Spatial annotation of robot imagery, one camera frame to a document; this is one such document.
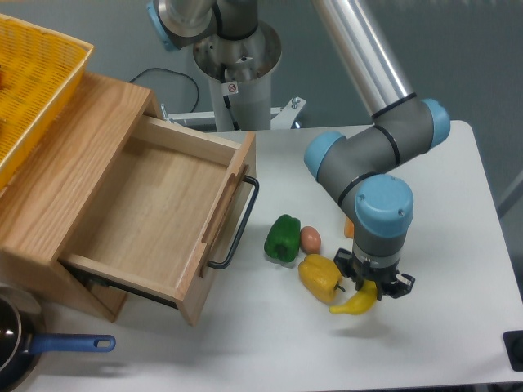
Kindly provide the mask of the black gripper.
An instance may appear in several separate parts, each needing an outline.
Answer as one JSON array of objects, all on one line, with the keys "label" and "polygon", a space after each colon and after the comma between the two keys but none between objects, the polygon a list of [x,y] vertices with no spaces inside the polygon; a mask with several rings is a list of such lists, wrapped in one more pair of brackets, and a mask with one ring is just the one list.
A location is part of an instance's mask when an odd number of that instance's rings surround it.
[{"label": "black gripper", "polygon": [[399,272],[400,258],[401,251],[389,256],[373,256],[356,248],[353,252],[339,248],[333,262],[344,278],[355,283],[357,291],[363,288],[365,281],[374,282],[381,301],[384,296],[393,299],[406,296],[413,289],[416,279]]}]

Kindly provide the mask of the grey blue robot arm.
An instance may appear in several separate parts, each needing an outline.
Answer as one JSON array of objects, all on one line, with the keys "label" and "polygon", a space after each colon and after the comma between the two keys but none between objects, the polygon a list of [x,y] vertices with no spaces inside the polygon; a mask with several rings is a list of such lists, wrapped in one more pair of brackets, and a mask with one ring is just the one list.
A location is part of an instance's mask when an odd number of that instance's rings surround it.
[{"label": "grey blue robot arm", "polygon": [[[317,136],[304,162],[355,226],[351,250],[336,257],[342,274],[399,298],[414,285],[398,269],[413,194],[391,171],[441,144],[449,115],[437,101],[417,97],[365,2],[316,1],[314,8],[373,123],[352,137]],[[165,49],[192,48],[209,81],[218,131],[269,128],[270,76],[282,49],[256,2],[152,1],[147,12]]]}]

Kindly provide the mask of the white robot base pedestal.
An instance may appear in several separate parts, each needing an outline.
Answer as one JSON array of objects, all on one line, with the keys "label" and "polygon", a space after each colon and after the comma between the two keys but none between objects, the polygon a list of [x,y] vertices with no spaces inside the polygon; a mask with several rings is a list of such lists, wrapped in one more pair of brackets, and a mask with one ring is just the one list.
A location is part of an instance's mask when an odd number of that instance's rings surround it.
[{"label": "white robot base pedestal", "polygon": [[245,39],[212,35],[194,45],[194,61],[208,78],[217,122],[222,110],[229,109],[239,118],[232,120],[234,131],[269,129],[271,77],[281,54],[278,34],[263,21]]}]

